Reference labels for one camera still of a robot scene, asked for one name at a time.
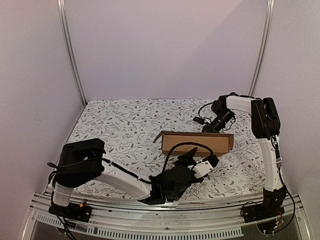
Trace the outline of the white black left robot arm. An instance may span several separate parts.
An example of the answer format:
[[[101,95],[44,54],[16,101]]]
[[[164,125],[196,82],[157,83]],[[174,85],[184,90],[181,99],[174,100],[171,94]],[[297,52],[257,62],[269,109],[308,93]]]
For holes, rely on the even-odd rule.
[[[104,158],[105,143],[99,138],[65,144],[55,169],[53,203],[63,216],[74,213],[70,202],[73,190],[90,181],[98,181],[128,193],[146,205],[162,205],[178,201],[195,183],[195,173],[184,165],[176,165],[145,179],[125,167]]]

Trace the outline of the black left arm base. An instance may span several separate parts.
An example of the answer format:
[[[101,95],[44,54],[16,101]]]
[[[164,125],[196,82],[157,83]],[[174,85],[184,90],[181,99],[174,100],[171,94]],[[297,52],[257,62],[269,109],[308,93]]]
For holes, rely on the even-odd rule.
[[[68,220],[88,223],[91,218],[92,208],[89,205],[82,203],[70,202],[67,207],[58,206],[52,203],[48,212],[60,217],[61,219],[65,218]]]

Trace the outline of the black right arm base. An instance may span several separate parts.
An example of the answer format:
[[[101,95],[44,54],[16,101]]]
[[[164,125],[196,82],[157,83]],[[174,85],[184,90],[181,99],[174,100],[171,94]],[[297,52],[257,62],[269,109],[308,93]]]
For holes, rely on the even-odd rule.
[[[283,199],[264,197],[262,203],[246,202],[240,209],[245,223],[256,222],[280,216],[285,213]]]

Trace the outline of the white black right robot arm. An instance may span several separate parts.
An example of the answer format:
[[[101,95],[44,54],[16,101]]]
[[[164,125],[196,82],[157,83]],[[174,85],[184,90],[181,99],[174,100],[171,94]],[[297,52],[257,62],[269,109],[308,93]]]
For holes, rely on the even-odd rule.
[[[263,203],[258,213],[262,218],[269,218],[282,205],[287,193],[279,147],[281,123],[274,100],[232,92],[213,101],[211,110],[216,117],[203,127],[204,132],[220,132],[230,120],[237,118],[234,111],[250,115],[251,131],[260,145],[265,172]]]

